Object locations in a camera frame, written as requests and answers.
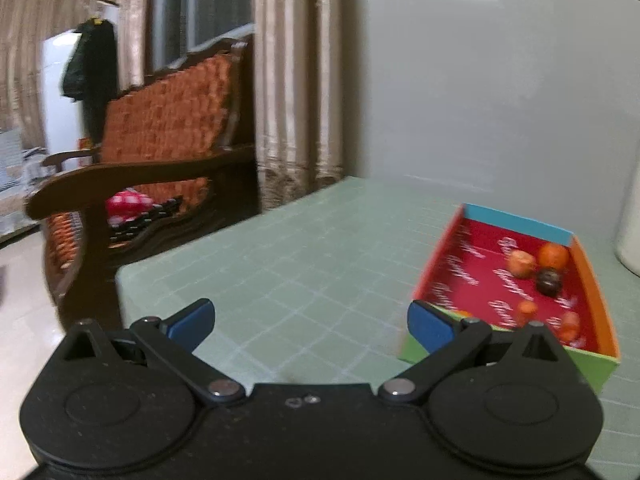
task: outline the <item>white refrigerator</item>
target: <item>white refrigerator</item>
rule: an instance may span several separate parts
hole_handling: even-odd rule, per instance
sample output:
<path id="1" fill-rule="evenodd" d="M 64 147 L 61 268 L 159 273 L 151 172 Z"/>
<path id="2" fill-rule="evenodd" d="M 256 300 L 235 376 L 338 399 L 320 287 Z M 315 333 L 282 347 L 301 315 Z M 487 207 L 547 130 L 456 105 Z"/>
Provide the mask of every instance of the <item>white refrigerator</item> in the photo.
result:
<path id="1" fill-rule="evenodd" d="M 83 135 L 82 102 L 63 97 L 61 84 L 68 60 L 74 52 L 80 34 L 63 32 L 42 43 L 41 86 L 44 108 L 46 149 L 49 153 L 78 149 Z M 78 166 L 78 159 L 65 162 L 65 170 Z"/>

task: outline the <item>black coat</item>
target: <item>black coat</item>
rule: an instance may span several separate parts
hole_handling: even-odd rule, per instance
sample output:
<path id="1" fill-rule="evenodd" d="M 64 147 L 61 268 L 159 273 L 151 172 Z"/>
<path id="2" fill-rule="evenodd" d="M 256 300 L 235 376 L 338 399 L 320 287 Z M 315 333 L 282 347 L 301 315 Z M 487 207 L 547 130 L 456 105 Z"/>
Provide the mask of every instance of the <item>black coat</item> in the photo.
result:
<path id="1" fill-rule="evenodd" d="M 107 104 L 118 93 L 118 58 L 113 24 L 87 20 L 76 32 L 82 34 L 66 66 L 62 94 L 82 101 L 85 134 L 102 141 Z"/>

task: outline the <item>blue gripper pad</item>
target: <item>blue gripper pad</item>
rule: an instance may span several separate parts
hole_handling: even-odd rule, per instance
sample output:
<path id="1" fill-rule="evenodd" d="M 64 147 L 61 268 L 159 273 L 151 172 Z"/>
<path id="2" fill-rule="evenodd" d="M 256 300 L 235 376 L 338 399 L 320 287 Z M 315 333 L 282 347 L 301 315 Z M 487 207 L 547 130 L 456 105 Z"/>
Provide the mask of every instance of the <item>blue gripper pad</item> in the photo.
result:
<path id="1" fill-rule="evenodd" d="M 406 314 L 409 333 L 428 353 L 435 352 L 453 339 L 454 332 L 439 316 L 415 301 L 409 305 Z"/>
<path id="2" fill-rule="evenodd" d="M 211 334 L 216 323 L 216 309 L 210 300 L 194 301 L 164 320 L 166 336 L 188 352 L 193 352 Z"/>

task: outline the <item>orange box side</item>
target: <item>orange box side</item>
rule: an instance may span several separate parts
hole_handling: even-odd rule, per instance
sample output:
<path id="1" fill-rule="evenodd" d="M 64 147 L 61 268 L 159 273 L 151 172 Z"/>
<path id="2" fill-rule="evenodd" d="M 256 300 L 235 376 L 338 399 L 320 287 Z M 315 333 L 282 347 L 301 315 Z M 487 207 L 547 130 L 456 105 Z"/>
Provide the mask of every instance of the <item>orange box side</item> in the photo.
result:
<path id="1" fill-rule="evenodd" d="M 589 263 L 589 259 L 575 235 L 572 238 L 569 251 L 578 269 L 578 275 L 580 276 L 584 292 L 587 296 L 587 304 L 591 313 L 591 319 L 593 319 L 596 339 L 598 341 L 598 352 L 620 360 L 620 347 L 618 346 L 618 339 L 616 338 L 613 323 L 607 311 L 607 305 L 600 291 L 600 286 L 595 279 L 595 274 Z"/>

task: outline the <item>green table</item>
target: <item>green table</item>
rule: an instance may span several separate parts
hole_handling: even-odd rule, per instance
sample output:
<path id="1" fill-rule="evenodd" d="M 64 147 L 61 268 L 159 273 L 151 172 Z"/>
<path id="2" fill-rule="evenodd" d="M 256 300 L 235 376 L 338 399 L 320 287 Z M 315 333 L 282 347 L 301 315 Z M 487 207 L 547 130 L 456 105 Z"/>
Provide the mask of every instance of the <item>green table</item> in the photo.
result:
<path id="1" fill-rule="evenodd" d="M 407 367 L 396 356 L 418 276 L 456 203 L 347 178 L 287 206 L 121 269 L 126 323 L 167 317 L 198 298 L 216 306 L 195 354 L 256 382 L 369 382 Z M 609 301 L 623 361 L 601 395 L 591 457 L 607 479 L 640 472 L 640 278 L 610 244 L 578 234 Z"/>

